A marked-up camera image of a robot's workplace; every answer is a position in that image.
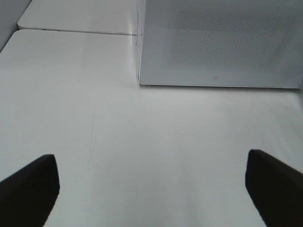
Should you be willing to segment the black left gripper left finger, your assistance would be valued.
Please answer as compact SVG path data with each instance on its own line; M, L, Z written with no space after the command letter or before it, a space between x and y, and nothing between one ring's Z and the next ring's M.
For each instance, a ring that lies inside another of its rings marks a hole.
M55 156L43 155L0 182L0 225L42 227L60 191Z

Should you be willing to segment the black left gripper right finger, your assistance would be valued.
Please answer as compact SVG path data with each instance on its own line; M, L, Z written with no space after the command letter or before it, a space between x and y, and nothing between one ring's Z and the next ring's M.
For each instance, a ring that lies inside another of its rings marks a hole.
M267 227L303 225L303 174L272 155L248 153L245 187Z

